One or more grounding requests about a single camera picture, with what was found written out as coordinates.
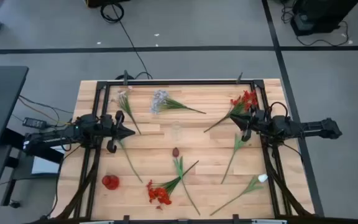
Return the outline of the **black power adapter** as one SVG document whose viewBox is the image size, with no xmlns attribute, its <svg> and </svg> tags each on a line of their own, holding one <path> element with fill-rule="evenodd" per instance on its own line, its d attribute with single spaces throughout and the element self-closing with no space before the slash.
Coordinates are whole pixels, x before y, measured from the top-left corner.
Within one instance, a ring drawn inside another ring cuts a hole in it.
<svg viewBox="0 0 358 224">
<path fill-rule="evenodd" d="M 40 119 L 26 117 L 24 118 L 22 125 L 28 128 L 43 130 L 47 127 L 47 122 Z"/>
</svg>

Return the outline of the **small white flower spray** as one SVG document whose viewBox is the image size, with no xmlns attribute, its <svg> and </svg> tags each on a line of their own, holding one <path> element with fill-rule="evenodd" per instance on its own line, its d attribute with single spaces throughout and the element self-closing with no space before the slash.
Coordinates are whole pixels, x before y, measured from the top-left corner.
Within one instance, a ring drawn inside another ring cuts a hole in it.
<svg viewBox="0 0 358 224">
<path fill-rule="evenodd" d="M 132 114 L 131 106 L 129 103 L 129 92 L 126 90 L 119 90 L 116 96 L 114 96 L 111 101 L 115 102 L 120 109 L 127 113 L 133 124 L 135 125 L 136 129 L 138 130 L 138 133 L 141 134 L 141 131 Z"/>
</svg>

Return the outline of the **white flat board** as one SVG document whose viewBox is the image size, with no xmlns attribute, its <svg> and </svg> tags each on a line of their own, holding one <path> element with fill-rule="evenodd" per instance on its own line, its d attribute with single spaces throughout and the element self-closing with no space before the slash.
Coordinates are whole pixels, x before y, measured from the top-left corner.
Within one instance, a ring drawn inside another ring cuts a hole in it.
<svg viewBox="0 0 358 224">
<path fill-rule="evenodd" d="M 61 160 L 58 162 L 48 161 L 40 157 L 34 157 L 34 162 L 32 165 L 31 174 L 32 175 L 41 175 L 41 174 L 57 174 L 60 167 Z"/>
</svg>

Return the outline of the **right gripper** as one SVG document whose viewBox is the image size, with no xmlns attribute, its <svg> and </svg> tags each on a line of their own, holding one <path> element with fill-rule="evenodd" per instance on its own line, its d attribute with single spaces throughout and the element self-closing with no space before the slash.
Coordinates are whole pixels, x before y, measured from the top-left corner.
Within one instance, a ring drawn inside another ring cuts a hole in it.
<svg viewBox="0 0 358 224">
<path fill-rule="evenodd" d="M 252 131 L 255 131 L 259 134 L 269 136 L 271 134 L 269 130 L 270 114 L 271 109 L 268 106 L 265 111 L 267 111 L 267 121 L 266 125 L 258 125 L 255 122 L 255 111 L 259 109 L 252 108 L 251 112 L 246 112 L 245 114 L 231 114 L 231 120 L 237 125 L 237 127 L 243 131 L 242 140 L 244 142 L 248 141 L 252 135 Z"/>
</svg>

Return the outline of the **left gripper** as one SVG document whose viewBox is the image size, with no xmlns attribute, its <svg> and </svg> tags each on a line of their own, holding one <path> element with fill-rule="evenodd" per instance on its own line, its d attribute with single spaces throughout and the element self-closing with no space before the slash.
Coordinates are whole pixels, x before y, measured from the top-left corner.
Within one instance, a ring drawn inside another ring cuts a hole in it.
<svg viewBox="0 0 358 224">
<path fill-rule="evenodd" d="M 115 153 L 117 150 L 115 140 L 122 140 L 135 134 L 133 130 L 123 126 L 124 113 L 121 110 L 116 112 L 115 119 L 116 122 L 114 122 L 114 126 L 111 129 L 103 129 L 104 137 L 111 137 L 106 147 L 110 153 Z"/>
</svg>

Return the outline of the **red flower bunch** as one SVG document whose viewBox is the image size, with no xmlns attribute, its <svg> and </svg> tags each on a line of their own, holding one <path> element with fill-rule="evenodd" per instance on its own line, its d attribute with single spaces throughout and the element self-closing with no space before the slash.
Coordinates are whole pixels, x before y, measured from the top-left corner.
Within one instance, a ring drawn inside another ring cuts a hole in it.
<svg viewBox="0 0 358 224">
<path fill-rule="evenodd" d="M 255 108 L 258 104 L 256 91 L 252 90 L 249 92 L 244 90 L 243 95 L 239 95 L 236 99 L 231 99 L 231 107 L 227 114 L 204 132 L 208 132 L 210 129 L 230 118 L 232 114 L 244 114 L 246 112 L 251 112 L 252 108 Z"/>
<path fill-rule="evenodd" d="M 191 195 L 186 187 L 186 184 L 184 182 L 184 176 L 192 169 L 195 165 L 197 165 L 198 161 L 196 161 L 193 165 L 191 165 L 187 170 L 183 169 L 183 158 L 174 159 L 173 160 L 177 177 L 171 181 L 164 182 L 162 184 L 154 184 L 152 180 L 149 181 L 149 183 L 146 185 L 147 192 L 149 195 L 149 202 L 152 203 L 154 200 L 160 203 L 159 206 L 157 206 L 157 209 L 162 209 L 161 205 L 170 205 L 172 204 L 171 200 L 171 194 L 175 190 L 176 186 L 181 183 L 183 185 L 183 188 L 185 190 L 186 196 L 188 197 L 191 205 L 196 210 L 197 214 L 200 214 L 200 211 L 198 210 L 197 206 L 195 205 L 193 199 L 191 198 Z"/>
</svg>

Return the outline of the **black equipment box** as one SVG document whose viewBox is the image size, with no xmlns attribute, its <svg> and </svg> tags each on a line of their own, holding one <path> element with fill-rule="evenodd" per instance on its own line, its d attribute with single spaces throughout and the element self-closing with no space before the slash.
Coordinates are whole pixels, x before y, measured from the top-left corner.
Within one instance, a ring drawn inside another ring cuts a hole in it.
<svg viewBox="0 0 358 224">
<path fill-rule="evenodd" d="M 331 33 L 358 0 L 296 0 L 290 25 L 297 36 Z"/>
</svg>

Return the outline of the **clear glass vase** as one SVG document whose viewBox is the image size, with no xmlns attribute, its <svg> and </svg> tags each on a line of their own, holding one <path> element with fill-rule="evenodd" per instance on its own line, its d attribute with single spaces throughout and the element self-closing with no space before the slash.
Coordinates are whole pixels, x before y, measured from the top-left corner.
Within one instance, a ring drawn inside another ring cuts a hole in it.
<svg viewBox="0 0 358 224">
<path fill-rule="evenodd" d="M 181 139 L 181 132 L 182 132 L 180 122 L 178 121 L 174 122 L 171 126 L 171 131 L 172 131 L 172 140 L 174 142 L 178 142 Z"/>
</svg>

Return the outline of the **dark red tulip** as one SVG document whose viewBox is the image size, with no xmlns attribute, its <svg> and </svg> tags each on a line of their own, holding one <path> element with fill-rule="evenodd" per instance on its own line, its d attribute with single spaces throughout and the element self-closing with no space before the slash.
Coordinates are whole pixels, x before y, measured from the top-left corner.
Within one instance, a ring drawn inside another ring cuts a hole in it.
<svg viewBox="0 0 358 224">
<path fill-rule="evenodd" d="M 230 166 L 231 166 L 231 164 L 232 164 L 232 161 L 233 161 L 233 159 L 234 159 L 234 156 L 236 155 L 236 152 L 237 152 L 240 148 L 242 148 L 242 147 L 244 146 L 244 144 L 245 144 L 245 142 L 242 141 L 242 138 L 241 138 L 239 135 L 235 134 L 235 136 L 234 136 L 234 146 L 233 146 L 232 156 L 231 156 L 231 158 L 230 158 L 230 160 L 229 160 L 229 163 L 228 163 L 228 165 L 227 165 L 227 168 L 226 168 L 226 171 L 225 171 L 224 176 L 223 176 L 223 178 L 222 178 L 221 184 L 223 184 L 224 181 L 225 181 L 225 179 L 226 179 L 226 176 L 227 176 L 227 174 L 228 174 L 228 172 L 229 172 L 229 168 L 230 168 Z"/>
<path fill-rule="evenodd" d="M 195 205 L 194 201 L 191 198 L 191 195 L 185 185 L 184 182 L 184 171 L 183 171 L 183 158 L 180 156 L 180 151 L 177 147 L 175 147 L 172 151 L 173 161 L 175 163 L 175 167 L 177 169 L 177 174 L 180 177 L 180 182 L 183 185 L 183 188 L 185 190 L 186 196 L 188 197 L 190 203 L 192 204 L 193 208 L 196 210 L 198 215 L 201 215 L 200 211 L 198 210 L 197 206 Z"/>
</svg>

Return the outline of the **black metal frame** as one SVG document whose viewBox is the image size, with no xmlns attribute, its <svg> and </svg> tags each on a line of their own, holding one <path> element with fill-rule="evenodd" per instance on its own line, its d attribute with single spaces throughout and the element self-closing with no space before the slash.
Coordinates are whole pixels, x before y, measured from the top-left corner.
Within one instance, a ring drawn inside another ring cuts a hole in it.
<svg viewBox="0 0 358 224">
<path fill-rule="evenodd" d="M 129 215 L 131 220 L 152 222 L 230 219 L 233 214 L 238 214 L 241 219 L 272 218 L 274 212 L 268 183 L 262 184 L 263 189 L 241 196 L 210 216 L 215 209 L 239 195 L 253 176 L 265 173 L 265 155 L 260 138 L 253 134 L 244 147 L 236 152 L 226 179 L 221 184 L 232 156 L 234 136 L 239 134 L 239 129 L 226 119 L 204 132 L 224 117 L 231 99 L 249 89 L 249 85 L 236 85 L 234 81 L 201 84 L 198 80 L 158 80 L 134 85 L 129 102 L 141 134 L 130 117 L 126 117 L 125 125 L 134 129 L 136 134 L 126 138 L 124 144 L 143 183 L 133 173 L 122 149 L 114 154 L 102 149 L 98 178 L 116 175 L 120 184 L 116 190 L 108 190 L 100 181 L 96 182 L 91 218 L 122 220 L 124 215 Z M 205 114 L 185 109 L 164 110 L 154 114 L 150 107 L 156 90 L 165 90 L 174 100 Z M 178 142 L 172 140 L 171 131 L 176 121 L 180 122 L 182 128 Z M 157 209 L 160 205 L 157 201 L 149 202 L 146 185 L 150 180 L 161 183 L 175 177 L 176 169 L 172 159 L 172 149 L 175 147 L 183 156 L 186 170 L 198 161 L 186 174 L 184 182 L 201 215 L 191 205 L 182 184 L 177 185 L 173 191 L 172 204 L 161 205 L 161 210 Z"/>
</svg>

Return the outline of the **pale lavender flower bunch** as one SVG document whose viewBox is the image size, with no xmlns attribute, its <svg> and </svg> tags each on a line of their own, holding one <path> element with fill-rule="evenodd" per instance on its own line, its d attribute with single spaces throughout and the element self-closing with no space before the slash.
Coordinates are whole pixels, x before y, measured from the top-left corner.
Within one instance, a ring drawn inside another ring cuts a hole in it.
<svg viewBox="0 0 358 224">
<path fill-rule="evenodd" d="M 170 97 L 169 93 L 165 90 L 156 90 L 152 98 L 152 104 L 150 111 L 154 114 L 158 114 L 164 110 L 191 110 L 198 113 L 205 114 L 205 112 L 190 108 L 177 100 Z"/>
</svg>

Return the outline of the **white tulip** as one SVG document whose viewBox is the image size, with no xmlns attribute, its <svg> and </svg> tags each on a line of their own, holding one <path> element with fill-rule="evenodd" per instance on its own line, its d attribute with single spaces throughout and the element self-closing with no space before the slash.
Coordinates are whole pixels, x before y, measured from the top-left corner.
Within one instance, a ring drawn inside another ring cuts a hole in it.
<svg viewBox="0 0 358 224">
<path fill-rule="evenodd" d="M 263 189 L 262 184 L 264 182 L 266 182 L 268 179 L 268 175 L 267 174 L 261 174 L 258 176 L 253 176 L 253 178 L 251 179 L 251 181 L 249 182 L 248 186 L 237 196 L 235 196 L 234 198 L 230 199 L 229 201 L 227 201 L 225 204 L 221 205 L 219 208 L 215 209 L 215 211 L 213 211 L 210 216 L 215 215 L 216 213 L 218 213 L 220 210 L 222 210 L 224 207 L 226 207 L 227 205 L 229 205 L 230 203 L 234 202 L 235 200 L 239 199 L 241 196 L 248 194 L 252 191 L 255 190 L 260 190 Z"/>
<path fill-rule="evenodd" d="M 128 154 L 128 152 L 127 152 L 127 149 L 126 149 L 126 147 L 125 147 L 123 141 L 122 141 L 122 140 L 118 140 L 118 143 L 119 143 L 121 149 L 124 151 L 124 154 L 125 154 L 125 156 L 126 156 L 126 159 L 127 159 L 128 163 L 129 163 L 129 165 L 130 165 L 130 167 L 131 167 L 133 173 L 134 173 L 135 176 L 138 178 L 138 180 L 139 180 L 141 183 L 143 183 L 142 179 L 140 178 L 139 174 L 137 173 L 136 169 L 134 168 L 134 166 L 133 166 L 133 164 L 132 164 L 132 162 L 131 162 L 131 159 L 130 159 L 130 157 L 129 157 L 129 154 Z"/>
</svg>

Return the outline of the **dark grey desk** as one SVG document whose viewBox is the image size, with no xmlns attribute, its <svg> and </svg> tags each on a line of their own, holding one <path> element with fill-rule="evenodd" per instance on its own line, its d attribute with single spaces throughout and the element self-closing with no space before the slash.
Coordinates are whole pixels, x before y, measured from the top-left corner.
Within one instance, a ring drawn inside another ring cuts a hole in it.
<svg viewBox="0 0 358 224">
<path fill-rule="evenodd" d="M 22 147 L 24 136 L 9 129 L 7 124 L 28 71 L 26 66 L 0 66 L 0 145 Z"/>
</svg>

